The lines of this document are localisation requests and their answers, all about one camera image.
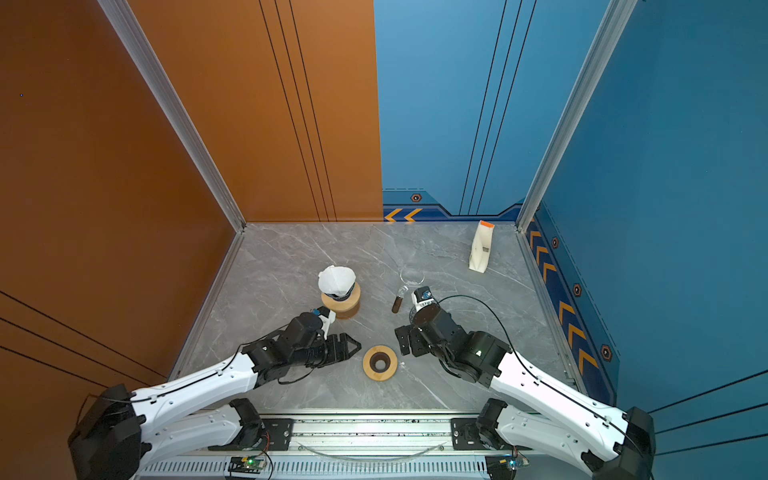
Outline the left green circuit board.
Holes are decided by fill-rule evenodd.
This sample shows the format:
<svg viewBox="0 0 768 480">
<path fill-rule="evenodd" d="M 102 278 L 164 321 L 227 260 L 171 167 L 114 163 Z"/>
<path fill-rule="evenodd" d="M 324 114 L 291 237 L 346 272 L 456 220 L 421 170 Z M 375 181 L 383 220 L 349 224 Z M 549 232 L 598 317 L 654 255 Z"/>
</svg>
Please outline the left green circuit board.
<svg viewBox="0 0 768 480">
<path fill-rule="evenodd" d="M 268 479 L 271 467 L 261 456 L 233 456 L 229 459 L 226 477 L 229 479 Z"/>
</svg>

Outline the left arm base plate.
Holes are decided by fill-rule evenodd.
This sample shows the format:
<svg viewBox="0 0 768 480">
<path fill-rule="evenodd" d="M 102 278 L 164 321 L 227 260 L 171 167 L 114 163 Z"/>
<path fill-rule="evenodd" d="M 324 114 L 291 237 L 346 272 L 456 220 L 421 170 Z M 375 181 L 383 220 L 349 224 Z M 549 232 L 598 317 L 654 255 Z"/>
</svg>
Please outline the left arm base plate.
<svg viewBox="0 0 768 480">
<path fill-rule="evenodd" d="M 225 445 L 209 446 L 209 451 L 287 451 L 293 433 L 291 418 L 267 418 L 243 426 Z"/>
</svg>

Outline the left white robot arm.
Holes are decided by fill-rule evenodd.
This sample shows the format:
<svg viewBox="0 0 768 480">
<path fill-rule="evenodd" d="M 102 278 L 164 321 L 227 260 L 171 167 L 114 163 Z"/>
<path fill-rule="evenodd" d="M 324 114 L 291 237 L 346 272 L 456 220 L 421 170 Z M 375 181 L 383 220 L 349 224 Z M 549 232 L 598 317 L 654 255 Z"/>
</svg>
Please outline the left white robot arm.
<svg viewBox="0 0 768 480">
<path fill-rule="evenodd" d="M 352 358 L 361 345 L 346 333 L 330 333 L 335 318 L 326 307 L 303 312 L 177 380 L 104 390 L 67 440 L 77 478 L 131 479 L 148 465 L 194 450 L 263 447 L 267 427 L 245 393 L 279 381 L 294 366 L 314 371 Z"/>
</svg>

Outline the right green circuit board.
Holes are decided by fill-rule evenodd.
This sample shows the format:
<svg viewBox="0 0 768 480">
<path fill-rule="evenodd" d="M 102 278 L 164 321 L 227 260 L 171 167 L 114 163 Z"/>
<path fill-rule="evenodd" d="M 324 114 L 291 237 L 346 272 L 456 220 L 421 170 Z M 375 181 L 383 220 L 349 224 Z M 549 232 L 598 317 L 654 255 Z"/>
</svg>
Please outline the right green circuit board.
<svg viewBox="0 0 768 480">
<path fill-rule="evenodd" d="M 486 472 L 490 480 L 514 480 L 518 472 L 529 466 L 524 456 L 486 456 Z"/>
</svg>

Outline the green circuit board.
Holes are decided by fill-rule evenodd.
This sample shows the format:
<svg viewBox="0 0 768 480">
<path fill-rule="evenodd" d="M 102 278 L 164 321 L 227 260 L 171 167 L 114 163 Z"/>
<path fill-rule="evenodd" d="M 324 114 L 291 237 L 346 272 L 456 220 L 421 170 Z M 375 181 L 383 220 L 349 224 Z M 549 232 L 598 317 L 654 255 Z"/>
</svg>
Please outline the green circuit board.
<svg viewBox="0 0 768 480">
<path fill-rule="evenodd" d="M 524 456 L 486 456 L 486 472 L 490 480 L 514 480 L 518 472 L 529 466 Z"/>
<path fill-rule="evenodd" d="M 261 456 L 233 456 L 229 459 L 226 477 L 229 479 L 268 479 L 271 467 Z"/>
</svg>

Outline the right aluminium corner post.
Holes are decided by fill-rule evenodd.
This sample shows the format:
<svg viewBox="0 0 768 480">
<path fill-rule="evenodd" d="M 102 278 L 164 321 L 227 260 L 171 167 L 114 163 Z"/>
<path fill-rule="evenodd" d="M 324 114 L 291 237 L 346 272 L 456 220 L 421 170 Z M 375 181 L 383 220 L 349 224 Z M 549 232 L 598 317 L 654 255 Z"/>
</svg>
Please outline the right aluminium corner post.
<svg viewBox="0 0 768 480">
<path fill-rule="evenodd" d="M 609 2 L 525 197 L 516 221 L 519 233 L 533 220 L 637 3 Z"/>
</svg>

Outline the left aluminium corner post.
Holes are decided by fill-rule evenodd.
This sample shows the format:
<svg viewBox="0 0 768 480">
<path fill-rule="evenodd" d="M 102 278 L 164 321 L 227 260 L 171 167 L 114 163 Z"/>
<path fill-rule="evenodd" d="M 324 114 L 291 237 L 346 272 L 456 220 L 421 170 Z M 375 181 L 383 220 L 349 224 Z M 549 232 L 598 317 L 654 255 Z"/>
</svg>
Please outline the left aluminium corner post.
<svg viewBox="0 0 768 480">
<path fill-rule="evenodd" d="M 226 219 L 236 233 L 242 233 L 246 228 L 244 215 L 131 6 L 118 0 L 99 0 L 98 4 Z"/>
</svg>

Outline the front aluminium rail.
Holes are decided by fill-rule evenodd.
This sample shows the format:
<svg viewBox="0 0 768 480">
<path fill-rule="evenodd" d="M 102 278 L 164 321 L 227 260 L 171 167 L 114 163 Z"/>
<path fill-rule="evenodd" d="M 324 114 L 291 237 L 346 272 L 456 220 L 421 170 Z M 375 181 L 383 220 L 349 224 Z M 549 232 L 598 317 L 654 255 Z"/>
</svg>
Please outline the front aluminium rail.
<svg viewBox="0 0 768 480">
<path fill-rule="evenodd" d="M 142 468 L 137 479 L 229 479 L 233 456 L 265 457 L 268 479 L 489 479 L 486 456 L 526 457 L 515 479 L 593 479 L 581 470 L 528 447 L 455 451 L 450 420 L 476 418 L 460 412 L 372 414 L 269 414 L 291 418 L 287 451 L 200 449 Z"/>
</svg>

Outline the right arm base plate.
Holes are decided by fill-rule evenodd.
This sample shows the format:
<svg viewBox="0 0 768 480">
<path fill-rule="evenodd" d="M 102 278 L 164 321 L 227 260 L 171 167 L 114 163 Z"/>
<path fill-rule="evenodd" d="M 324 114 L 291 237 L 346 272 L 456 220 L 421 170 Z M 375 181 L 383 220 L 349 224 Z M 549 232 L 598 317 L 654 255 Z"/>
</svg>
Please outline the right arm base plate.
<svg viewBox="0 0 768 480">
<path fill-rule="evenodd" d="M 477 419 L 456 417 L 450 420 L 452 445 L 455 451 L 483 450 Z"/>
</svg>

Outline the aluminium corner post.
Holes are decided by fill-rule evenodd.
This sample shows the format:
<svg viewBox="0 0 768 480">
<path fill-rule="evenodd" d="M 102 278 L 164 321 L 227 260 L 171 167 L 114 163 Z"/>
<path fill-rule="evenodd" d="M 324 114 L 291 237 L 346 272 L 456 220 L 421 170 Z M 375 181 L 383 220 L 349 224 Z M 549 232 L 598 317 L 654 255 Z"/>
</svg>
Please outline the aluminium corner post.
<svg viewBox="0 0 768 480">
<path fill-rule="evenodd" d="M 609 2 L 525 197 L 516 221 L 519 233 L 533 220 L 637 3 Z"/>
<path fill-rule="evenodd" d="M 99 0 L 98 4 L 226 219 L 236 233 L 242 233 L 246 228 L 244 215 L 131 6 L 118 0 Z"/>
</svg>

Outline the white paper coffee filter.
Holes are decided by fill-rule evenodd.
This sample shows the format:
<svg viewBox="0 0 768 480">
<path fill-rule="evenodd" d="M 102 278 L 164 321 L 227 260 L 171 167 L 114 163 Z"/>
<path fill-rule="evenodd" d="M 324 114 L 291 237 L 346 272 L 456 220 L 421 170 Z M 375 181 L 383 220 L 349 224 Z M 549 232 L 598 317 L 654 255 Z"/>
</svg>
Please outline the white paper coffee filter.
<svg viewBox="0 0 768 480">
<path fill-rule="evenodd" d="M 356 274 L 349 267 L 330 265 L 318 273 L 318 288 L 322 294 L 344 293 L 353 284 L 356 284 Z"/>
</svg>

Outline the coffee filter paper pack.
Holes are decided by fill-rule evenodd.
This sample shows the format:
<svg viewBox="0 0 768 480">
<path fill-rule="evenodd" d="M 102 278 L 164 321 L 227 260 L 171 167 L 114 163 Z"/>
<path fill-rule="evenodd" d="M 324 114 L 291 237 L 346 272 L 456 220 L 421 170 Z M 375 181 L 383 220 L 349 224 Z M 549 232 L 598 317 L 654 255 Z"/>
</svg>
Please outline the coffee filter paper pack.
<svg viewBox="0 0 768 480">
<path fill-rule="evenodd" d="M 468 261 L 470 270 L 478 273 L 486 271 L 490 260 L 494 228 L 494 224 L 484 220 L 478 223 Z"/>
</svg>

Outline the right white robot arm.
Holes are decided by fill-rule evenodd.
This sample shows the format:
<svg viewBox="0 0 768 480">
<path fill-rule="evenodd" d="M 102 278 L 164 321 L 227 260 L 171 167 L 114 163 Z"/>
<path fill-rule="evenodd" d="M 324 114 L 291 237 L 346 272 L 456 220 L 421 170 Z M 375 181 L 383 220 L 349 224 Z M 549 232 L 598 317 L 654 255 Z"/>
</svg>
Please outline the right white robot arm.
<svg viewBox="0 0 768 480">
<path fill-rule="evenodd" d="M 593 479 L 650 479 L 656 454 L 652 417 L 574 390 L 525 359 L 509 340 L 465 331 L 435 300 L 417 303 L 403 333 L 414 356 L 430 354 L 451 376 L 499 393 L 476 420 L 493 449 L 523 446 Z"/>
</svg>

